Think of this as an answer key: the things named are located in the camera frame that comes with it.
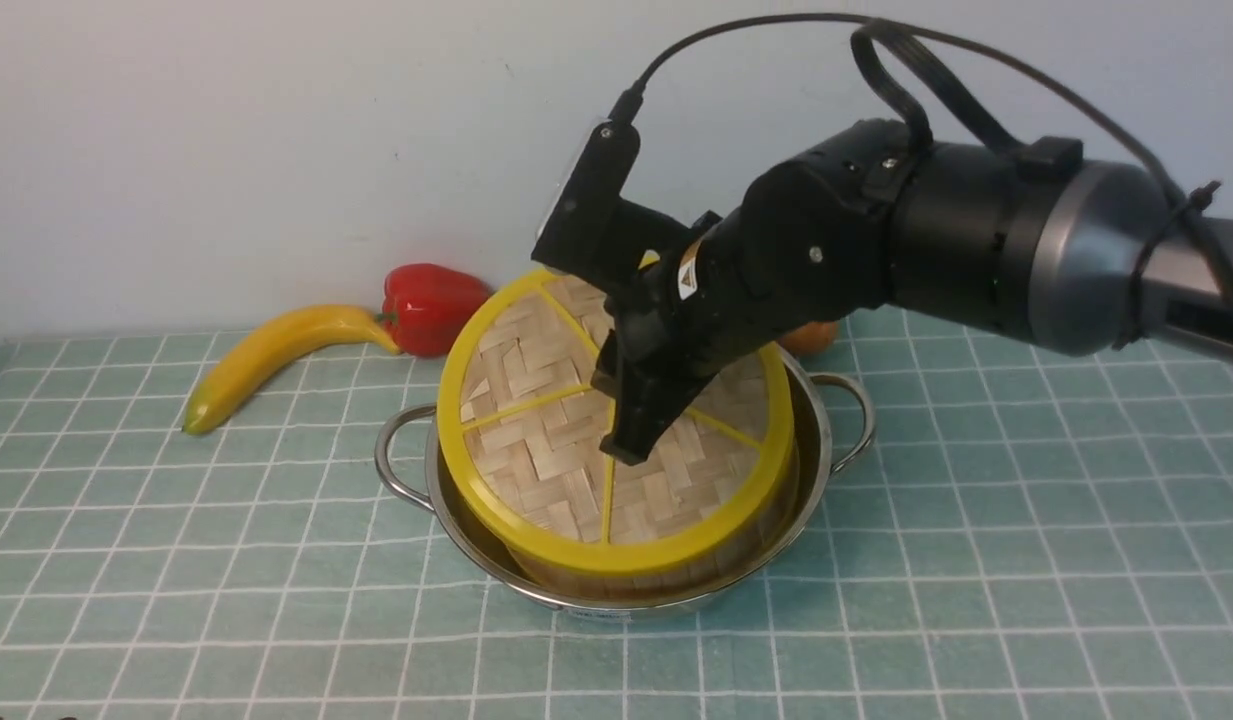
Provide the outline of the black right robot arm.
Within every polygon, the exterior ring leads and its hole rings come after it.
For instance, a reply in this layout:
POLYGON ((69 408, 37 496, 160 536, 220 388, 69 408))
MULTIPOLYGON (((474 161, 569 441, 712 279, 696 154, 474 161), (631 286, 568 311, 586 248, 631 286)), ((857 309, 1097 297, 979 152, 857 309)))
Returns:
POLYGON ((723 369, 785 333, 884 305, 1083 358, 1157 340, 1233 361, 1233 311, 1189 247, 1184 210, 1141 168, 1070 141, 1023 158, 862 120, 750 182, 739 208, 640 274, 596 387, 602 451, 626 465, 723 369))

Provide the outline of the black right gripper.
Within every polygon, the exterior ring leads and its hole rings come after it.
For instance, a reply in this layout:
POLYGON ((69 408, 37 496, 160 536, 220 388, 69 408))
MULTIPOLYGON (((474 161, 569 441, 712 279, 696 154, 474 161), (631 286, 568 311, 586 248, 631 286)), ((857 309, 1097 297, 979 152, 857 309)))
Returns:
POLYGON ((596 387, 612 397, 599 451, 621 465, 656 443, 721 370, 809 322, 889 300, 900 187, 927 145, 896 120, 862 120, 771 166, 686 249, 608 296, 596 387))

